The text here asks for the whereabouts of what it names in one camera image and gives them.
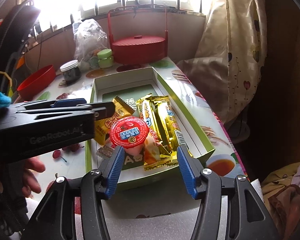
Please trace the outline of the left human hand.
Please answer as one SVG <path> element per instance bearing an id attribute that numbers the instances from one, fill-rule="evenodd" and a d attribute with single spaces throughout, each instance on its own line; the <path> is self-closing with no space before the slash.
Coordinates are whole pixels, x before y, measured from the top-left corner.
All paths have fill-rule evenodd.
<path id="1" fill-rule="evenodd" d="M 24 197 L 29 198 L 33 192 L 41 193 L 42 189 L 33 172 L 43 173 L 44 171 L 45 165 L 38 157 L 25 160 L 23 168 L 23 186 L 21 188 Z"/>

